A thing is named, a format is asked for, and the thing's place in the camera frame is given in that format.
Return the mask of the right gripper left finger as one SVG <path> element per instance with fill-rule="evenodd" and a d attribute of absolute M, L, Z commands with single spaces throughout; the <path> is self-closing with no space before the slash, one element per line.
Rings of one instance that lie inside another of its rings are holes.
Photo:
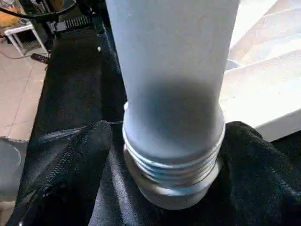
<path fill-rule="evenodd" d="M 37 175 L 8 226 L 87 226 L 111 149 L 106 121 L 85 127 Z"/>

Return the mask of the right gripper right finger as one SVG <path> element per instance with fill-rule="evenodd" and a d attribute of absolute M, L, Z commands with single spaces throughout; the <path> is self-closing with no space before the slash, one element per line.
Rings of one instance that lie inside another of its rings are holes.
<path fill-rule="evenodd" d="M 239 122 L 226 125 L 222 170 L 210 190 L 213 226 L 298 226 L 301 173 L 288 155 Z"/>

